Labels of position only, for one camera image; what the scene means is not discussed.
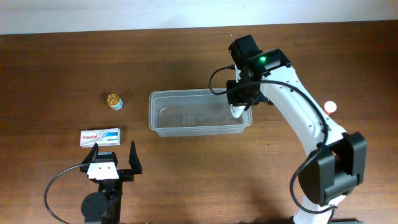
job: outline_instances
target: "white background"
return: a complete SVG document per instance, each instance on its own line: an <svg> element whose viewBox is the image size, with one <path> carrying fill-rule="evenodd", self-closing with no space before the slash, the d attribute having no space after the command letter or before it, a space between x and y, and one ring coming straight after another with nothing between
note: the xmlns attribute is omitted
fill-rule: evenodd
<svg viewBox="0 0 398 224"><path fill-rule="evenodd" d="M397 0L0 0L0 34L385 19Z"/></svg>

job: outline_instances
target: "tabletop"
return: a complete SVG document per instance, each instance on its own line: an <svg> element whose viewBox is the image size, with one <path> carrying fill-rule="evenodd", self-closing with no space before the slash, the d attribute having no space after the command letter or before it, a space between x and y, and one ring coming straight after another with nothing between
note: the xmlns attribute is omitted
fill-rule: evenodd
<svg viewBox="0 0 398 224"><path fill-rule="evenodd" d="M143 174L125 183L121 223L239 223L288 218L298 208L289 180L303 147L275 106L253 107L242 134L162 138L148 125L149 95L208 87L232 63L228 46L251 34L262 50L280 48L331 117L368 142L364 182L336 218L398 220L398 22L342 22L197 29L117 30L0 36L0 222L56 223L44 189L90 148L80 131L121 128L114 151L127 169L134 140ZM223 88L234 78L213 80ZM123 108L106 104L118 94ZM49 192L49 205L83 223L80 204L98 186L73 170ZM296 183L299 198L303 193Z"/></svg>

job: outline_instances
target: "plastic container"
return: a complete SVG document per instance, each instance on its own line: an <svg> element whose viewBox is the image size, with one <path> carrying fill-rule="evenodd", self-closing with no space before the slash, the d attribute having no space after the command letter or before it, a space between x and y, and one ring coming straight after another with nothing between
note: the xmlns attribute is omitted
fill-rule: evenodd
<svg viewBox="0 0 398 224"><path fill-rule="evenodd" d="M234 118L226 95L209 89L155 91L149 99L149 127L162 137L238 134L252 123L251 108Z"/></svg>

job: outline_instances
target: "green light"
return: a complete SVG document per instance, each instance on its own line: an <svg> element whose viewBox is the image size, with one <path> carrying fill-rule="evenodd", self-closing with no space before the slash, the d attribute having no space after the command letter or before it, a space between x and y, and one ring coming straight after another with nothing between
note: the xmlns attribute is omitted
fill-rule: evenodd
<svg viewBox="0 0 398 224"><path fill-rule="evenodd" d="M261 63L266 62L266 60L267 60L267 58L264 57L264 56L262 56L262 57L259 58L259 61L260 61Z"/></svg>

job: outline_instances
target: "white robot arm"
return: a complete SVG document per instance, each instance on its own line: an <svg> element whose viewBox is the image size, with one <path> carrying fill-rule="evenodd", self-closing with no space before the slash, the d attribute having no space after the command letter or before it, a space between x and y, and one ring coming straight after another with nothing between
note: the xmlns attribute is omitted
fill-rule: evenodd
<svg viewBox="0 0 398 224"><path fill-rule="evenodd" d="M276 105L300 139L308 159L290 183L290 193L300 210L295 224L327 224L336 206L363 181L366 141L360 133L347 134L310 96L290 61L279 50L263 53L250 35L229 46L236 79L226 83L234 117L259 102ZM298 176L305 193L300 204L292 184Z"/></svg>

